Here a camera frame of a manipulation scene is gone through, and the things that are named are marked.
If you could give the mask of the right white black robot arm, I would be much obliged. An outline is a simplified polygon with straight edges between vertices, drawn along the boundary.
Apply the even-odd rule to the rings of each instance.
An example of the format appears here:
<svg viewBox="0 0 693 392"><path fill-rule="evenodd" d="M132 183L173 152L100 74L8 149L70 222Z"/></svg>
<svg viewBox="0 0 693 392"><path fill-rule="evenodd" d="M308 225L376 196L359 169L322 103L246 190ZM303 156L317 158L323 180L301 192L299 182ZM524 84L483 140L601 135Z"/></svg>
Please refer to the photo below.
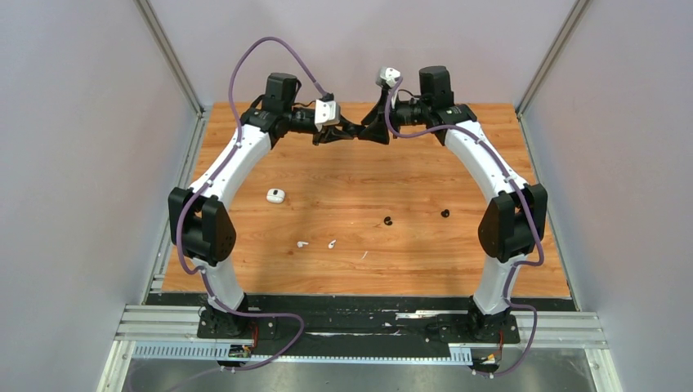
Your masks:
<svg viewBox="0 0 693 392"><path fill-rule="evenodd" d="M521 266L538 253L534 265L543 263L541 245L548 192L531 185L504 160L482 130L468 105L458 104L449 71L442 65L418 73L419 94L399 99L400 71L383 67L376 83L381 88L377 104L362 119L361 138L384 144L392 137L409 139L432 134L458 158L487 202L477 234L485 253L481 281L470 299L463 332L474 341L494 341L509 324L510 294ZM425 130L404 134L402 127L423 125Z"/></svg>

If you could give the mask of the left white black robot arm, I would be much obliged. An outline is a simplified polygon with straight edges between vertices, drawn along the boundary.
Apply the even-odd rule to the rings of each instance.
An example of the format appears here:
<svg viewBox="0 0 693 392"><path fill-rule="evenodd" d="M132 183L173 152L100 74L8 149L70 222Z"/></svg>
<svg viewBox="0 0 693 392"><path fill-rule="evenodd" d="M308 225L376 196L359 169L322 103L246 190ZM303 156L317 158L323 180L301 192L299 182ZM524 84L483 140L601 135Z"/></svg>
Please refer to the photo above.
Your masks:
<svg viewBox="0 0 693 392"><path fill-rule="evenodd" d="M235 134L209 169L168 195L178 261L187 274L202 277L208 292L200 336L240 337L250 327L247 296L231 261L237 233L228 208L251 170L289 132L311 135L319 145L352 140L364 130L340 114L330 94L314 107L297 105L300 87L292 74L271 73L264 93L240 116Z"/></svg>

